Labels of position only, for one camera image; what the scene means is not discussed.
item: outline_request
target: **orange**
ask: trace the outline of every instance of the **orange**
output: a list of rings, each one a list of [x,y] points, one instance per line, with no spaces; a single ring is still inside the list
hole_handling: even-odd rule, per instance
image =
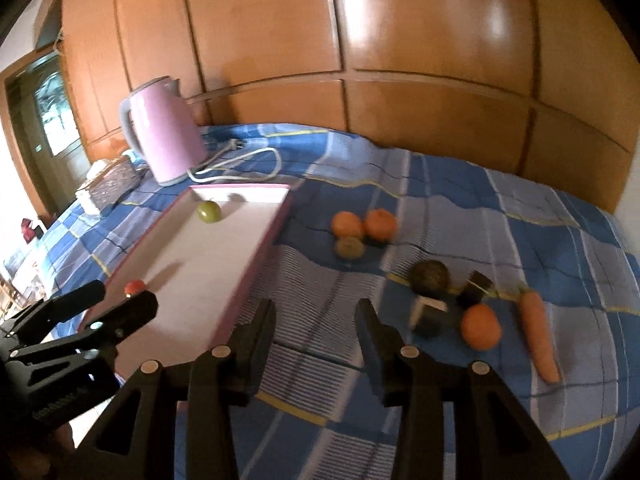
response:
[[[364,227],[360,217],[349,211],[340,211],[331,220],[331,231],[336,238],[354,237],[358,240],[364,238]]]
[[[466,344],[474,350],[488,350],[500,341],[502,327],[491,307],[479,303],[465,312],[460,323],[460,332]]]
[[[397,229],[396,217],[384,209],[373,209],[364,217],[364,231],[377,242],[390,242]]]

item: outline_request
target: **white power cord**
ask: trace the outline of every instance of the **white power cord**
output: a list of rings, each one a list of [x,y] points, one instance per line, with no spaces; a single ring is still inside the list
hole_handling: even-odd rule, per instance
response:
[[[187,174],[189,175],[189,178],[194,182],[197,182],[200,184],[206,184],[207,182],[214,182],[216,180],[252,180],[254,182],[263,182],[265,180],[269,180],[270,178],[273,178],[278,173],[280,173],[280,170],[282,169],[282,157],[280,156],[280,153],[278,152],[278,150],[276,150],[275,148],[260,148],[259,150],[254,150],[249,153],[243,153],[242,155],[235,156],[234,158],[226,158],[225,160],[221,160],[220,162],[217,162],[215,164],[210,164],[211,161],[215,160],[223,153],[228,152],[229,150],[235,150],[237,148],[238,148],[238,143],[236,139],[231,139],[229,143],[222,150],[215,153],[211,158],[207,159],[205,162],[203,162],[201,165],[197,166],[196,168],[192,168],[191,170],[188,170]],[[204,178],[199,178],[196,176],[196,175],[203,175],[205,173],[209,173],[215,170],[223,170],[224,166],[226,166],[227,164],[231,164],[232,162],[243,160],[247,157],[251,157],[251,156],[257,155],[258,153],[264,153],[264,152],[273,152],[273,154],[276,157],[276,165],[273,168],[273,171],[271,171],[271,173],[268,175],[260,176],[257,178],[250,177],[250,176],[224,175],[224,174],[217,175],[217,176],[208,176]]]

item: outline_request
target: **doorway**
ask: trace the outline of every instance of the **doorway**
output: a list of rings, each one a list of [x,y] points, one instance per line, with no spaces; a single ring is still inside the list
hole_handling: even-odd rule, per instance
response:
[[[9,114],[29,175],[47,209],[62,213],[76,199],[90,164],[53,52],[6,82]]]

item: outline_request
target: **kettle handle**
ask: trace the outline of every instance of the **kettle handle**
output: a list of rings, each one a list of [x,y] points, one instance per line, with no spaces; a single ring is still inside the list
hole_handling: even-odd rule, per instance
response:
[[[145,153],[142,151],[140,147],[140,143],[138,142],[138,138],[131,127],[131,100],[128,97],[125,97],[118,106],[118,114],[120,116],[120,124],[122,124],[122,133],[124,134],[124,138],[127,140],[131,149],[136,152],[139,156],[145,156]]]

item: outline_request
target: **carrot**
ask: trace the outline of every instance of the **carrot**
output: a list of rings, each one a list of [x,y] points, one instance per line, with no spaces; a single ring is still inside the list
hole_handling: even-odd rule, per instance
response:
[[[554,360],[554,350],[551,345],[551,333],[546,322],[545,305],[535,290],[521,287],[520,319],[524,330],[531,360],[545,383],[557,383],[560,380],[558,366]]]

